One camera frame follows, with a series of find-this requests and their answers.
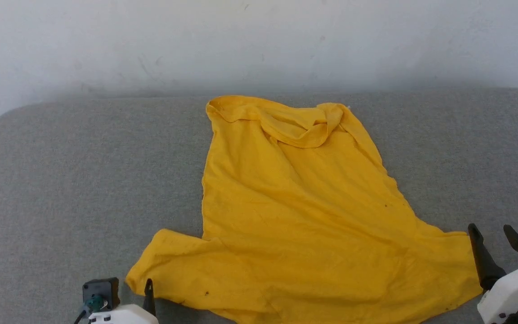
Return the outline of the grey fabric sofa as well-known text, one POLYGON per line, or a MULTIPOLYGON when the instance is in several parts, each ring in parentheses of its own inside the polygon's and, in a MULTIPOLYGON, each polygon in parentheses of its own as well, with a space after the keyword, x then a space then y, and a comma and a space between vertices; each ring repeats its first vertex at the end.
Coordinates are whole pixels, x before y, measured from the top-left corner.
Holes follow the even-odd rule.
MULTIPOLYGON (((86 281, 124 277, 157 230, 200 236, 210 96, 62 99, 0 117, 0 324, 73 324, 86 281)), ((477 224, 506 271, 518 253, 518 89, 284 94, 347 105, 421 219, 477 224)))

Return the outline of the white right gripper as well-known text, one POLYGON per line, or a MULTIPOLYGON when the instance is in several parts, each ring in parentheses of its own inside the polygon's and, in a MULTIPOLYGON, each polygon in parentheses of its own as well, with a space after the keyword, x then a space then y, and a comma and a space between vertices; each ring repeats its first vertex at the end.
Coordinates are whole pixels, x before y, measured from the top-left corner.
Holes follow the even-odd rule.
MULTIPOLYGON (((511 248, 518 253, 518 232, 509 224, 503 232, 511 248)), ((467 228, 479 285, 486 291, 477 310, 484 324, 507 324, 510 315, 518 312, 518 270, 506 275, 484 244, 484 237, 474 223, 467 228)))

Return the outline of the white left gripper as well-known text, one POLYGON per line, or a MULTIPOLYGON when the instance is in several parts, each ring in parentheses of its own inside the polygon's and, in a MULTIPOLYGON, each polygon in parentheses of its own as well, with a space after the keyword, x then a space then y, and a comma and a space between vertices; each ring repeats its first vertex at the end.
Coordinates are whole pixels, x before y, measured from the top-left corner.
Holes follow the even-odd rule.
POLYGON ((159 324, 152 279, 144 288, 143 307, 124 304, 111 311, 95 312, 89 316, 90 324, 159 324))

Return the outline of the yellow t-shirt with white print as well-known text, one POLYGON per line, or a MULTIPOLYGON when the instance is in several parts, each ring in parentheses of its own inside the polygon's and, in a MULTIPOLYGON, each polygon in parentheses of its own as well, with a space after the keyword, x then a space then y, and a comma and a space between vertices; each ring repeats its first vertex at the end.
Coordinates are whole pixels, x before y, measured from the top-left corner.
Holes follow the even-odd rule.
POLYGON ((481 294, 469 238, 416 215, 342 104, 208 102, 203 236, 159 230, 125 279, 237 324, 421 324, 481 294))

